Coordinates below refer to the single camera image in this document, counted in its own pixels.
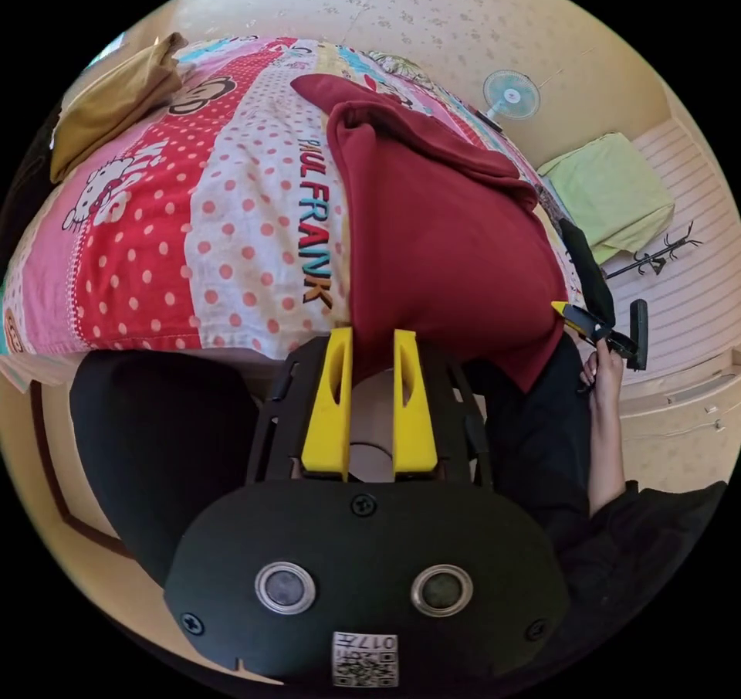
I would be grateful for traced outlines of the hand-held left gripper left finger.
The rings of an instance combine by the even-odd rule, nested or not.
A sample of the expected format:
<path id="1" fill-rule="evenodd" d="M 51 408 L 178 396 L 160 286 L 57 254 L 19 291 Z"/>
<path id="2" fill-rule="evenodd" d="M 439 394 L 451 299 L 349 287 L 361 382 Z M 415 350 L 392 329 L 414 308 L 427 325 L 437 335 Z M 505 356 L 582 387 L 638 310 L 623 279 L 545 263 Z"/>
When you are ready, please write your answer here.
<path id="1" fill-rule="evenodd" d="M 309 477 L 346 481 L 350 464 L 353 329 L 333 329 L 318 376 L 301 464 Z"/>

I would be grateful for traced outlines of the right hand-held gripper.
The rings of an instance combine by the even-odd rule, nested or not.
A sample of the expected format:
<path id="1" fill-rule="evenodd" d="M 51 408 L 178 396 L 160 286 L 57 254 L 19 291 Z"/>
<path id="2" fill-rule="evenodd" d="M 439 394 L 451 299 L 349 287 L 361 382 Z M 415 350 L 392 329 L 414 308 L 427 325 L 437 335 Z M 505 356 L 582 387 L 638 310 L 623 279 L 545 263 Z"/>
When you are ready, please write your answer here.
<path id="1" fill-rule="evenodd" d="M 587 243 L 584 233 L 570 220 L 559 221 L 560 234 L 581 285 L 585 305 L 552 301 L 551 307 L 581 338 L 596 344 L 602 338 L 622 358 L 632 357 L 632 339 L 615 330 L 612 293 Z"/>

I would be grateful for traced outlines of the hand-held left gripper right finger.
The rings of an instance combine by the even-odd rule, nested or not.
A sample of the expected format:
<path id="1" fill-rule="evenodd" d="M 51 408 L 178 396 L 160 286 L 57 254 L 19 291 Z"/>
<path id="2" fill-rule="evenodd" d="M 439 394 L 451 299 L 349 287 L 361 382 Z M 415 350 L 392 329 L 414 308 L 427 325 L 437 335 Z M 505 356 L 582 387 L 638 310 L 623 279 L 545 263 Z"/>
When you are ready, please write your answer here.
<path id="1" fill-rule="evenodd" d="M 413 331 L 394 332 L 393 475 L 430 477 L 438 466 L 423 364 Z"/>

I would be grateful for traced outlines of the person's right hand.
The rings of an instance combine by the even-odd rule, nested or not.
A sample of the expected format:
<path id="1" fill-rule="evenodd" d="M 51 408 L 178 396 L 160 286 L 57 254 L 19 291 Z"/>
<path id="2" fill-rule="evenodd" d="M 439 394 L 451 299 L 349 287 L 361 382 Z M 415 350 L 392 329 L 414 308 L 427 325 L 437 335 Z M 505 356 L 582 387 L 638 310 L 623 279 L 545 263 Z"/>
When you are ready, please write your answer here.
<path id="1" fill-rule="evenodd" d="M 589 396 L 598 415 L 618 416 L 623 374 L 622 357 L 610 349 L 605 338 L 598 340 L 579 374 L 579 390 Z"/>

